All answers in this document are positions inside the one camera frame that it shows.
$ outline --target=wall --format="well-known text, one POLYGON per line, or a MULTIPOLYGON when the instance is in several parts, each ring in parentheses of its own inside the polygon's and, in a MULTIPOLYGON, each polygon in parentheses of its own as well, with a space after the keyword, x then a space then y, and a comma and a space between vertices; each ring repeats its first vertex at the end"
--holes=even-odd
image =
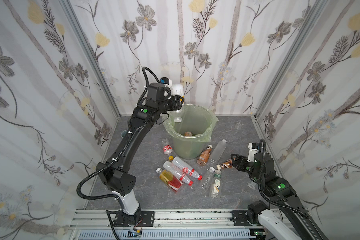
POLYGON ((253 114, 314 1, 70 1, 122 114, 143 66, 182 83, 188 103, 253 114))
POLYGON ((360 0, 328 3, 258 120, 327 237, 360 239, 360 0))
POLYGON ((116 123, 96 83, 57 1, 0 1, 0 239, 69 238, 116 123))

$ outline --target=ventilation grille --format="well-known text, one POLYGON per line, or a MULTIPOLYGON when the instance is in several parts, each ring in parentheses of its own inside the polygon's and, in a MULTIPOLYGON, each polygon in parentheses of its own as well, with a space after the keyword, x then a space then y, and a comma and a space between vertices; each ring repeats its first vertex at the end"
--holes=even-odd
MULTIPOLYGON (((128 237, 129 230, 116 230, 120 239, 244 239, 256 238, 249 229, 143 229, 141 237, 128 237)), ((78 240, 114 240, 111 230, 81 230, 78 240)))

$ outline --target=trash bin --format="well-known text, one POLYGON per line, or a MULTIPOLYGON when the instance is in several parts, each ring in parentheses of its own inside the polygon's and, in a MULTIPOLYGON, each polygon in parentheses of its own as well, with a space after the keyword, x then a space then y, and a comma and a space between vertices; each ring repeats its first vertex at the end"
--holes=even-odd
POLYGON ((204 150, 206 142, 211 141, 212 131, 219 120, 214 113, 195 104, 183 105, 182 122, 173 122, 172 116, 165 121, 164 127, 172 137, 172 148, 184 159, 193 159, 204 150), (192 132, 195 136, 183 136, 192 132))

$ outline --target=gray marble tabletop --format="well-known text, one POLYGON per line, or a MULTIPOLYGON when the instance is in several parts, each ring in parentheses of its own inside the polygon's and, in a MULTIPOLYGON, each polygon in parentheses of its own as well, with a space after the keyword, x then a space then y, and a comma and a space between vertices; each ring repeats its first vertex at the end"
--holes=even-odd
MULTIPOLYGON (((231 153, 247 156, 248 143, 259 141, 251 118, 218 118, 211 142, 206 143, 205 146, 211 144, 215 147, 222 139, 227 140, 227 147, 220 158, 220 163, 230 159, 231 153), (238 120, 244 122, 240 130, 235 129, 238 120)), ((120 133, 127 128, 127 119, 128 117, 120 118, 106 154, 107 158, 119 145, 122 139, 120 133)), ((220 199, 205 197, 199 189, 200 182, 192 177, 194 184, 191 187, 183 184, 175 194, 159 179, 155 171, 158 167, 163 169, 163 163, 168 160, 167 155, 163 153, 160 141, 164 137, 171 141, 164 126, 155 125, 142 141, 130 166, 129 174, 137 178, 134 192, 142 209, 237 209, 247 208, 248 204, 261 199, 257 190, 252 190, 247 186, 250 182, 248 174, 236 169, 222 170, 220 199)), ((199 166, 195 159, 185 161, 201 175, 205 174, 207 167, 199 166)), ((109 193, 110 191, 98 178, 92 196, 109 193)), ((90 200, 87 205, 87 209, 118 209, 119 207, 119 203, 113 198, 90 200)))

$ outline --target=red bottle label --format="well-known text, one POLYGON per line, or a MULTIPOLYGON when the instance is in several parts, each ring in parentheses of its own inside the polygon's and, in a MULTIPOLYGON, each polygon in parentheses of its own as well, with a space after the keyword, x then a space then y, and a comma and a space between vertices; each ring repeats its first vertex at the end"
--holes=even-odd
POLYGON ((167 151, 168 149, 172 149, 171 145, 164 146, 163 152, 167 151))

